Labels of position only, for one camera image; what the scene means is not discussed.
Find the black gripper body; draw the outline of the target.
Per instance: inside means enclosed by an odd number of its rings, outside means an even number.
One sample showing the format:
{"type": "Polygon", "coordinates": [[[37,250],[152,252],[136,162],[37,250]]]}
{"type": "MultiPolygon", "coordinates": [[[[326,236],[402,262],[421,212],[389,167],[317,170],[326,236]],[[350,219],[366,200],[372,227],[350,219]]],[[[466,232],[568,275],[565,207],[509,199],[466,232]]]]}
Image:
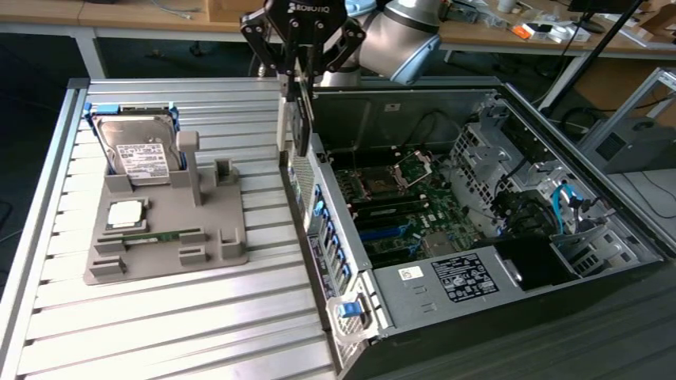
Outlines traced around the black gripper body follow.
{"type": "Polygon", "coordinates": [[[348,19],[344,1],[265,1],[262,9],[281,40],[298,45],[325,43],[348,19]]]}

